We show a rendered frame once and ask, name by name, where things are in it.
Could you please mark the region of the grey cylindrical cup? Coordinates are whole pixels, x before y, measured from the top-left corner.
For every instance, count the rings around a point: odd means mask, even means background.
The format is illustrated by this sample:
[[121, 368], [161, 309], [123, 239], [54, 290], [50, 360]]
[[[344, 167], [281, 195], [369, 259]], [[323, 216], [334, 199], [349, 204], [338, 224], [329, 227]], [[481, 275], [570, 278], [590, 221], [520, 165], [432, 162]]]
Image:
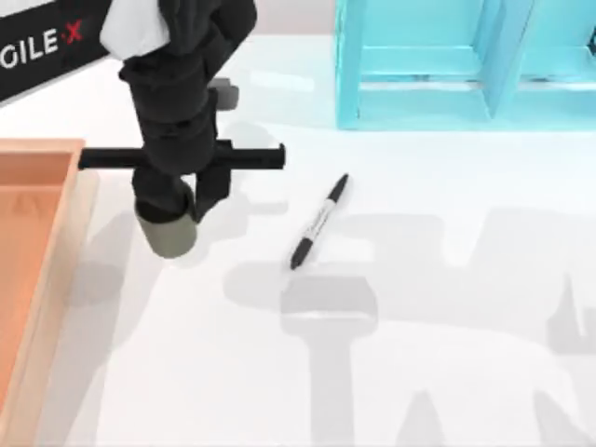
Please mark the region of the grey cylindrical cup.
[[177, 219], [167, 222], [148, 220], [142, 211], [141, 202], [134, 202], [136, 219], [145, 239], [154, 254], [163, 259], [175, 259], [184, 256], [196, 244], [197, 223], [195, 219], [194, 192], [189, 189], [184, 193], [186, 206], [184, 213]]

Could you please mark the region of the pale grey rounded box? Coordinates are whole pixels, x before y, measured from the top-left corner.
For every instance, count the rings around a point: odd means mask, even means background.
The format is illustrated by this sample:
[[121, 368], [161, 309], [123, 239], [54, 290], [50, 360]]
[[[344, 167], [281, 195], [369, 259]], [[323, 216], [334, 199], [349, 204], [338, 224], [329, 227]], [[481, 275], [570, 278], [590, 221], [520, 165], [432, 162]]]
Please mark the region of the pale grey rounded box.
[[239, 88], [229, 78], [215, 78], [210, 82], [210, 89], [216, 93], [218, 111], [229, 112], [237, 108]]

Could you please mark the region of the black marker pen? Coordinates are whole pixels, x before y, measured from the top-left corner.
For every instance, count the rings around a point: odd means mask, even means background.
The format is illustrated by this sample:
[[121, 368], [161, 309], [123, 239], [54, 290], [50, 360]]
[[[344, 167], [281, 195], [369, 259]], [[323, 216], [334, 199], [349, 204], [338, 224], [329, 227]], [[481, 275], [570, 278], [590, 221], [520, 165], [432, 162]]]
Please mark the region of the black marker pen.
[[311, 224], [305, 229], [305, 232], [303, 233], [299, 243], [291, 255], [291, 270], [297, 269], [304, 263], [322, 228], [331, 216], [332, 210], [335, 208], [343, 192], [345, 191], [348, 179], [348, 173], [345, 173], [340, 177], [340, 179], [333, 186], [330, 193], [326, 196]]

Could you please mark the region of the shallow salmon-coloured box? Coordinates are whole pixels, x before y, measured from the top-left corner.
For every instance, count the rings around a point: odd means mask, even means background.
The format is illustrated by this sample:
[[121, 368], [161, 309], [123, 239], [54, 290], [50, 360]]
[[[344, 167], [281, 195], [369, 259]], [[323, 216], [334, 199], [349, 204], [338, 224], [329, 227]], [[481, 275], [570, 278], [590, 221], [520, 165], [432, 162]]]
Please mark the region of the shallow salmon-coloured box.
[[99, 177], [81, 139], [0, 139], [0, 447], [33, 447]]

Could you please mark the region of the light blue rack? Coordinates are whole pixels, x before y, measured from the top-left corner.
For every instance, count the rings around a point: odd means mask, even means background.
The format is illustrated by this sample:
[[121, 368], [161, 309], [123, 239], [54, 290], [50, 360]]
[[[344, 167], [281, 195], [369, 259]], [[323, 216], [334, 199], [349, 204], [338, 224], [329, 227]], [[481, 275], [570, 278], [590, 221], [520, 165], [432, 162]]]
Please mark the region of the light blue rack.
[[335, 0], [342, 129], [596, 130], [596, 0]]

